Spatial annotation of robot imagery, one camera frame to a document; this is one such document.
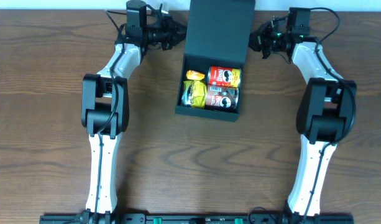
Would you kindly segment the dark green box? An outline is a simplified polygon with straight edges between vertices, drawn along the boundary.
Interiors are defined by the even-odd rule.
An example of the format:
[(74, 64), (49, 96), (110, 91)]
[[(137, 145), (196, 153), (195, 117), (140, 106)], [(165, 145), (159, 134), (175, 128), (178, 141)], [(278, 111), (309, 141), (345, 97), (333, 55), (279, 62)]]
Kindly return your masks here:
[(183, 82), (189, 70), (207, 74), (213, 65), (241, 70), (244, 68), (254, 10), (255, 0), (190, 2), (176, 114), (237, 121), (242, 105), (241, 86), (235, 108), (215, 109), (207, 106), (205, 109), (198, 109), (182, 104)]

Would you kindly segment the small yellow snack packet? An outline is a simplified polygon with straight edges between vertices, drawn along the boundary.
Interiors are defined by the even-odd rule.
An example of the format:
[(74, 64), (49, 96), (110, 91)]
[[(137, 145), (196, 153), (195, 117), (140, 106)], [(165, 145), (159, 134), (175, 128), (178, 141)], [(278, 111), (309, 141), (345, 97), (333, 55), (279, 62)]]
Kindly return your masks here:
[(186, 72), (186, 78), (189, 80), (201, 81), (205, 78), (205, 74), (194, 70), (188, 70)]

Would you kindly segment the red Pringles can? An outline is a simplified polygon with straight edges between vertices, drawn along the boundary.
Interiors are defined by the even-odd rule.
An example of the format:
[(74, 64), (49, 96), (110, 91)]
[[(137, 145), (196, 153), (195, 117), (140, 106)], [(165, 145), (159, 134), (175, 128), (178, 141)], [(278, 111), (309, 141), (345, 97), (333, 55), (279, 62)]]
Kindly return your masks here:
[(208, 84), (239, 88), (242, 70), (240, 68), (211, 66), (208, 72)]

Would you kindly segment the long yellow snack bar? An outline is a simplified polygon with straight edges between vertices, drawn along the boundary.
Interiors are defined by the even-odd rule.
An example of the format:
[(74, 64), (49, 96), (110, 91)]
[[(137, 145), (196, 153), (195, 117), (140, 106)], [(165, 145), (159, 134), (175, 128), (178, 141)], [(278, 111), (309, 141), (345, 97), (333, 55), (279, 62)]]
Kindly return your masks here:
[(191, 108), (204, 109), (206, 104), (207, 86), (204, 81), (187, 80), (183, 82), (183, 93), (191, 92)]

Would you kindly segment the green white snack packet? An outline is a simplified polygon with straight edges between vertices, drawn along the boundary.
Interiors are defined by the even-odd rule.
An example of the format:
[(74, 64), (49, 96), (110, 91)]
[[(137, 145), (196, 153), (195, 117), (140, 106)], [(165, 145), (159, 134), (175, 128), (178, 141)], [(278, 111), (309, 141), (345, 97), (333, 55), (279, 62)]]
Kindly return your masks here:
[(181, 105), (182, 106), (185, 106), (185, 107), (191, 107), (191, 97), (192, 97), (192, 94), (191, 92), (184, 92), (181, 96)]

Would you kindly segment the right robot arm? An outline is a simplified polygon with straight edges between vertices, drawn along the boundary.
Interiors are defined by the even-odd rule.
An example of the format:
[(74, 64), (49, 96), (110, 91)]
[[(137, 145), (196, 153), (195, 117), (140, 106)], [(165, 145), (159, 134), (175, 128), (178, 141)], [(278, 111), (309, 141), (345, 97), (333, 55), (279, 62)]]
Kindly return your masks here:
[(320, 197), (328, 165), (337, 145), (350, 133), (356, 115), (356, 83), (345, 80), (324, 56), (308, 28), (279, 30), (277, 20), (250, 34), (249, 47), (270, 54), (286, 53), (300, 70), (306, 89), (296, 114), (301, 155), (295, 183), (287, 199), (292, 221), (308, 223), (320, 214)]

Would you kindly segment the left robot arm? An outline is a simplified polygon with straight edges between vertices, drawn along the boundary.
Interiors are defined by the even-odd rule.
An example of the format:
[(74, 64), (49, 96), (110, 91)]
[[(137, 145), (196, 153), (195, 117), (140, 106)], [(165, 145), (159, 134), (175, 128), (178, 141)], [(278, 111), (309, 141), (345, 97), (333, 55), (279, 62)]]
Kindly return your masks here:
[(117, 205), (116, 162), (123, 133), (129, 123), (127, 81), (140, 65), (147, 48), (160, 44), (170, 50), (186, 37), (186, 26), (171, 16), (158, 16), (153, 24), (128, 18), (117, 26), (114, 53), (97, 74), (82, 83), (81, 123), (91, 146), (90, 191), (85, 210), (92, 222), (107, 222)]

